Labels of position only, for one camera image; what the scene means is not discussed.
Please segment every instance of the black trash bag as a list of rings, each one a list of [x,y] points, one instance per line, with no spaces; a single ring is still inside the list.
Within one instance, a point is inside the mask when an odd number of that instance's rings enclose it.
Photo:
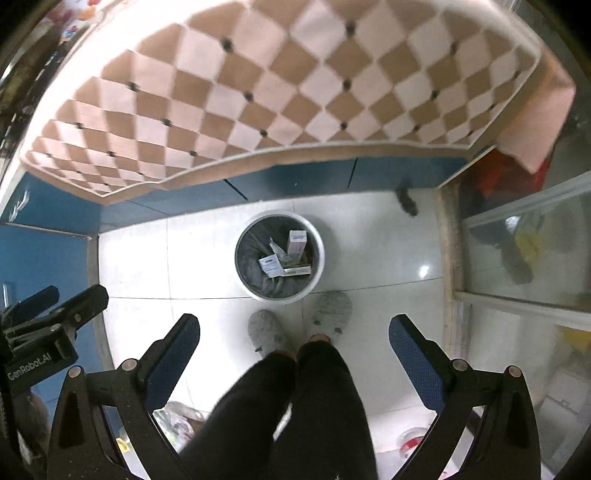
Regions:
[[[313,262],[315,241],[310,232],[300,261],[300,264],[311,265],[310,275],[269,278],[261,268],[259,260],[274,253],[269,245],[271,239],[287,252],[290,230],[306,230],[306,227],[291,217],[267,217],[252,225],[240,240],[236,252],[238,274],[257,295],[268,299],[286,299],[304,290],[312,281],[316,271]]]

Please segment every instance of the gray shoe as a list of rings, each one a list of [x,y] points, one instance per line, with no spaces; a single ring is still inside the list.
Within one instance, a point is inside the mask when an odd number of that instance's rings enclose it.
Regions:
[[[275,350],[283,350],[294,355],[294,348],[275,314],[268,310],[259,310],[248,319],[248,336],[251,338],[255,352],[262,357]]]
[[[307,338],[321,333],[328,336],[333,343],[338,342],[351,321],[352,311],[353,304],[346,293],[342,291],[325,293],[318,302],[307,331]]]

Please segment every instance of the person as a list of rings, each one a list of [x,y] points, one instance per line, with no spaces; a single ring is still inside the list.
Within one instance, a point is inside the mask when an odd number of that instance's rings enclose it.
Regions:
[[[377,480],[365,410],[335,348],[352,314],[343,292],[323,294],[296,358],[266,310],[248,333],[263,357],[221,398],[180,452],[195,480]],[[291,403],[291,417],[274,433]]]

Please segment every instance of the white tile floor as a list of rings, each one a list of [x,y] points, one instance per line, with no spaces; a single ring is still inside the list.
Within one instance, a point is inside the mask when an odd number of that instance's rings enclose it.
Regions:
[[[389,320],[407,313],[441,342],[443,280],[432,190],[414,190],[419,215],[401,211],[393,192],[351,193],[250,203],[145,223],[101,235],[100,281],[111,300],[105,323],[113,361],[138,358],[183,313],[199,318],[199,346],[173,399],[211,411],[257,361],[248,317],[276,312],[301,343],[318,294],[346,290],[353,320],[338,345],[369,415],[420,405],[387,339]],[[320,231],[326,268],[302,301],[270,306],[247,297],[233,267],[242,227],[255,214],[295,211]]]

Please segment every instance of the diamond pattern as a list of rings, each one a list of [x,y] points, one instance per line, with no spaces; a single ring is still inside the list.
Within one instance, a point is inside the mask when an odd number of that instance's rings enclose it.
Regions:
[[[266,148],[465,149],[540,56],[470,4],[460,13],[436,0],[250,3],[198,12],[109,61],[24,161],[101,197]]]

